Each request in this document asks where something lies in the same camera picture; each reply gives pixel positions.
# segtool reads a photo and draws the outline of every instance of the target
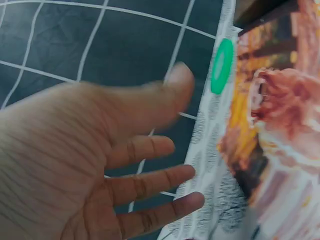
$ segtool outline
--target green circle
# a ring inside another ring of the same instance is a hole
[[[221,94],[230,75],[234,58],[234,45],[230,39],[224,38],[214,58],[211,73],[211,92]]]

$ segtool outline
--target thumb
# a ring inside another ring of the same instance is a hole
[[[112,143],[171,124],[187,107],[193,88],[193,74],[180,63],[164,83],[139,87],[61,84],[11,105],[1,112],[0,119],[17,120],[20,124],[24,119],[37,119],[37,126],[39,121],[76,124],[107,135]]]
[[[194,76],[185,64],[180,63],[164,83],[106,91],[112,92],[117,99],[118,127],[122,134],[132,136],[172,124],[178,113],[188,106],[193,90]]]

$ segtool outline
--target gray pattern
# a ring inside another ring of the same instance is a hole
[[[194,213],[184,217],[183,220],[182,237],[188,238],[192,228],[192,222],[194,221]]]
[[[205,171],[206,172],[210,172],[217,162],[217,157],[219,154],[217,150],[218,131],[219,131],[219,125],[216,124],[210,134],[209,142],[207,143],[205,148]]]
[[[210,223],[214,211],[214,190],[215,185],[212,183],[204,190],[205,203],[204,206],[197,212],[197,233],[202,236],[209,232]]]
[[[182,220],[179,219],[177,221],[174,221],[174,222],[168,224],[167,227],[169,228],[171,234],[175,238],[178,238],[179,233],[180,233],[180,229],[182,228]]]
[[[202,152],[199,151],[193,158],[192,161],[192,166],[195,169],[195,176],[193,177],[193,179],[191,179],[191,189],[195,190],[196,186],[197,186],[197,182],[199,180],[199,173],[200,173],[200,163],[201,163],[201,159],[202,159]]]
[[[197,119],[195,121],[193,133],[192,133],[192,138],[191,138],[192,144],[198,144],[202,140],[205,133],[205,128],[206,128],[205,114],[203,111],[199,111],[197,115]]]
[[[246,209],[244,193],[237,180],[227,170],[222,177],[215,203],[218,223],[226,233],[232,233],[240,227]]]
[[[208,109],[210,120],[214,120],[218,113],[220,99],[221,99],[220,95],[212,94],[212,97],[209,103],[209,109]]]
[[[230,109],[228,109],[228,111],[226,111],[226,113],[224,115],[224,121],[227,123],[229,118],[230,118]]]

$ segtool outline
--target fingernail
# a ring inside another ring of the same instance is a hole
[[[166,82],[170,85],[182,85],[190,75],[192,76],[192,73],[187,65],[180,62],[173,67],[171,73],[166,79]]]
[[[192,165],[189,164],[183,164],[183,170],[185,171],[186,175],[188,176],[195,176],[196,175],[196,170]]]
[[[190,205],[201,208],[205,203],[205,197],[201,192],[195,191],[187,195],[187,201]]]

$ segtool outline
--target food image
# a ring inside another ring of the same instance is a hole
[[[268,239],[320,239],[320,1],[239,37],[230,118],[217,148]]]

